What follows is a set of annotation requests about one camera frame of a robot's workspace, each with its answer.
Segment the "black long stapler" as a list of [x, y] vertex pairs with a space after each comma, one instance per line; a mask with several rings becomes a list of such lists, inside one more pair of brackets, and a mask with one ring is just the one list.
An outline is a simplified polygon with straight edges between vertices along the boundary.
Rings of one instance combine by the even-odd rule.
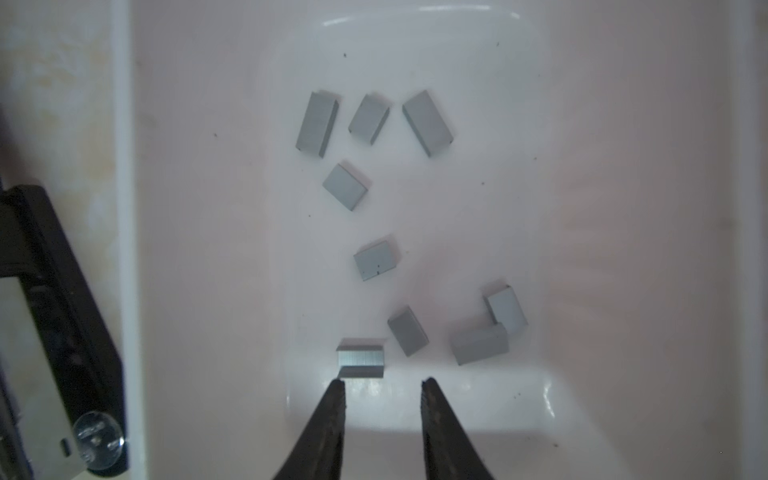
[[129, 467], [123, 365], [45, 191], [1, 193], [1, 476], [117, 477]]

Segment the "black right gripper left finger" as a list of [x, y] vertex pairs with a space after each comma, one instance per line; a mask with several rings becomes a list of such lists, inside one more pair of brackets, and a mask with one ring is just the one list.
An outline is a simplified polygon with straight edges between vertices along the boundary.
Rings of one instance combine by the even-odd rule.
[[346, 420], [345, 383], [334, 379], [275, 479], [339, 480]]

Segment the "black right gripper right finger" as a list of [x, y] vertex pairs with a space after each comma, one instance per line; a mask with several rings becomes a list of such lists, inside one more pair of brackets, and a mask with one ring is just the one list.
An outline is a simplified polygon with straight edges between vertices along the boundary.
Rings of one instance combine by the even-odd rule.
[[493, 479], [434, 378], [422, 382], [420, 410], [427, 479]]

